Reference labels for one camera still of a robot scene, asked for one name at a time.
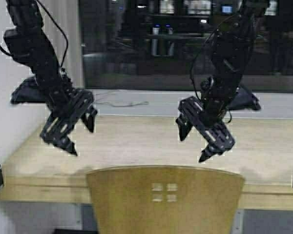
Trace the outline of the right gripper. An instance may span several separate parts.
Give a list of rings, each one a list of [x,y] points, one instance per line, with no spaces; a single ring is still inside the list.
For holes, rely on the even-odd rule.
[[[183,99],[179,103],[178,110],[180,114],[175,122],[178,125],[180,140],[184,141],[191,129],[195,128],[207,142],[198,159],[199,163],[205,162],[214,155],[221,155],[235,145],[235,139],[225,123],[207,114],[200,99],[194,96]]]

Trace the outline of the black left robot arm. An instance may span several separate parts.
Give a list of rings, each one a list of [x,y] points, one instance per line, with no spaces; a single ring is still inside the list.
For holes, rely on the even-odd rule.
[[[8,48],[0,50],[13,61],[30,68],[33,75],[25,79],[12,93],[12,105],[46,104],[50,116],[40,137],[67,153],[77,156],[75,144],[68,135],[81,120],[89,132],[94,131],[98,111],[93,93],[75,88],[63,63],[58,61],[54,47],[43,31],[39,0],[8,0],[6,8],[14,24],[3,39]]]

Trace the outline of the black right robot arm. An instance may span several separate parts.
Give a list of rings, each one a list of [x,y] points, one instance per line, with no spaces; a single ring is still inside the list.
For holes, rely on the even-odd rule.
[[[202,81],[201,95],[180,101],[176,119],[179,138],[185,140],[195,128],[206,140],[198,162],[222,155],[235,145],[223,118],[233,110],[260,111],[259,99],[242,83],[253,53],[256,26],[270,2],[244,0],[232,16],[221,22],[207,39],[214,73]]]

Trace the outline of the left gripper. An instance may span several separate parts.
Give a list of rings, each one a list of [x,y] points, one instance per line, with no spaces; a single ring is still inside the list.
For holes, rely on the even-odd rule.
[[[98,111],[93,106],[93,102],[94,96],[91,91],[77,89],[63,108],[50,114],[40,133],[42,140],[71,155],[78,156],[75,143],[69,139],[68,135],[79,120],[82,120],[89,132],[94,133],[95,117]]]

